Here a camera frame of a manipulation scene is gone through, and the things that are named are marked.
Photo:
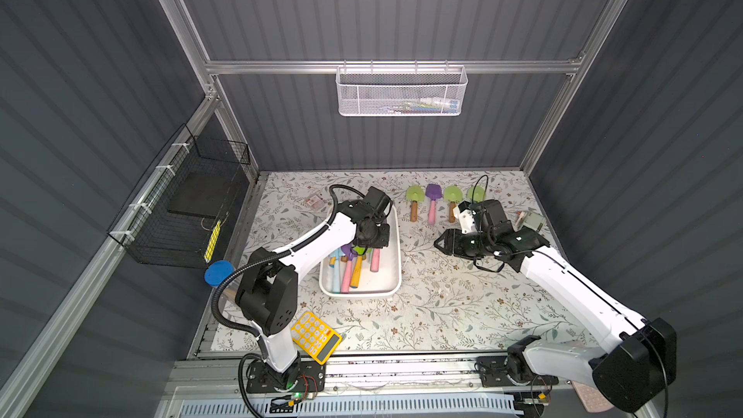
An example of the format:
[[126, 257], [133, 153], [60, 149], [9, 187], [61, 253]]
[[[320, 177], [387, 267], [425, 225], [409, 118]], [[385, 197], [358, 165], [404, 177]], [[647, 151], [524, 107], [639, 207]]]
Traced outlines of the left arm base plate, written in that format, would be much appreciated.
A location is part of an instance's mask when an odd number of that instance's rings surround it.
[[266, 362], [255, 360], [246, 371], [246, 391], [251, 394], [315, 393], [325, 387], [326, 366], [300, 358], [285, 372], [279, 373]]

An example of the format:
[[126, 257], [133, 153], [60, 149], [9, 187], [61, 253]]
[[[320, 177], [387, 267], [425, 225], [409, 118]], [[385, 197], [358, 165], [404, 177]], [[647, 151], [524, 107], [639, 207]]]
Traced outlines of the green shovel yellow handle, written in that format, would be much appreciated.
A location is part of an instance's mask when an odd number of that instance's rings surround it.
[[356, 253], [356, 258], [354, 261], [354, 267], [353, 267], [353, 273], [351, 276], [351, 282], [350, 287], [351, 288], [359, 288], [360, 280], [361, 280], [361, 273], [362, 273], [362, 266], [363, 261], [365, 259], [365, 253], [367, 251], [366, 248], [361, 247], [355, 247], [353, 251]]

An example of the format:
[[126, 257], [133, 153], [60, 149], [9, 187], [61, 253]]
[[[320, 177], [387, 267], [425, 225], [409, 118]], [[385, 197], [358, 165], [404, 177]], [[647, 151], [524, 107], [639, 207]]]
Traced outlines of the green shovel brown handle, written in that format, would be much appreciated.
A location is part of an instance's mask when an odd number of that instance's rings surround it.
[[458, 186], [448, 186], [444, 189], [443, 197], [449, 204], [448, 221], [454, 224], [458, 218], [458, 207], [464, 199], [464, 193]]

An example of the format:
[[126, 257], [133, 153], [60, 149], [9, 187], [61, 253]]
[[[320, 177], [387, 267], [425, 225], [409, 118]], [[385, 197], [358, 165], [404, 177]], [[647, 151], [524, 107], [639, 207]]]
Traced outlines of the purple shovel pink handle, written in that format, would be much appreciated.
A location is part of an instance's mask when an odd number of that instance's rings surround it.
[[373, 256], [371, 257], [371, 266], [370, 266], [371, 272], [377, 273], [379, 271], [380, 258], [381, 258], [381, 249], [374, 249]]
[[429, 183], [425, 189], [425, 195], [430, 201], [428, 224], [434, 226], [437, 222], [437, 201], [443, 198], [441, 185]]

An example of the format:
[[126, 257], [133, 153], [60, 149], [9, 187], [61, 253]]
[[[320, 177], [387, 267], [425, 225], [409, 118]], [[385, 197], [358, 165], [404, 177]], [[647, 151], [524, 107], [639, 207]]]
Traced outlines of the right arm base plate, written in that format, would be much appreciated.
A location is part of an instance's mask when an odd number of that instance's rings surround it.
[[518, 371], [509, 366], [507, 356], [479, 356], [475, 360], [475, 371], [484, 387], [547, 386], [559, 384], [553, 375], [535, 375], [530, 370]]

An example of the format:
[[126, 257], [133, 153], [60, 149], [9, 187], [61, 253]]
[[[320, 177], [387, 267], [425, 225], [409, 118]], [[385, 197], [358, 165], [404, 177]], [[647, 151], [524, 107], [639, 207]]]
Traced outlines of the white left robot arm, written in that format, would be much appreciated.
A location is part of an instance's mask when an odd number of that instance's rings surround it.
[[259, 342], [262, 360], [276, 373], [286, 373], [298, 362], [290, 323], [307, 274], [344, 245], [383, 249], [389, 244], [389, 195], [376, 187], [361, 193], [339, 184], [330, 186], [329, 193], [333, 205], [324, 221], [288, 245], [257, 249], [241, 268], [236, 304]]

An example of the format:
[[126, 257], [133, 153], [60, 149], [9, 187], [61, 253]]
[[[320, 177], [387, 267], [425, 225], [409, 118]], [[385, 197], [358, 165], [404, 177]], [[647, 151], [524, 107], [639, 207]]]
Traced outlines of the blue shovel blue handle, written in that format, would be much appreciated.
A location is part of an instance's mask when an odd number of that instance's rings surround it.
[[341, 292], [341, 263], [342, 251], [336, 249], [330, 260], [330, 271], [331, 271], [331, 291], [333, 293]]

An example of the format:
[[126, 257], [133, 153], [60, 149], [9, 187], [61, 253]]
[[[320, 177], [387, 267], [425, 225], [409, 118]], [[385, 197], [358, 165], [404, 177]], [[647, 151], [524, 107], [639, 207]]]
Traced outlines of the green shovel wooden handle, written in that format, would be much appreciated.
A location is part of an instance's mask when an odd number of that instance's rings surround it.
[[486, 190], [481, 186], [470, 187], [466, 192], [466, 199], [470, 203], [478, 203], [485, 200]]
[[412, 185], [406, 190], [406, 200], [410, 204], [410, 222], [418, 221], [419, 204], [425, 199], [425, 192], [420, 185]]

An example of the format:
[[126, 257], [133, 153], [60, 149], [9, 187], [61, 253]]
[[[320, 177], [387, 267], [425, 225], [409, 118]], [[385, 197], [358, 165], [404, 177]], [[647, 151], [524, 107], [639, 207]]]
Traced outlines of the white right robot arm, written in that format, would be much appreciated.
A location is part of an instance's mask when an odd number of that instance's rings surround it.
[[516, 385], [559, 377], [598, 390], [609, 403], [635, 413], [657, 395], [669, 396], [676, 379], [677, 334], [663, 319], [650, 320], [588, 280], [539, 231], [516, 228], [495, 199], [450, 208], [458, 226], [435, 247], [478, 266], [494, 257], [551, 294], [586, 328], [595, 348], [555, 344], [528, 335], [509, 346], [501, 370]]

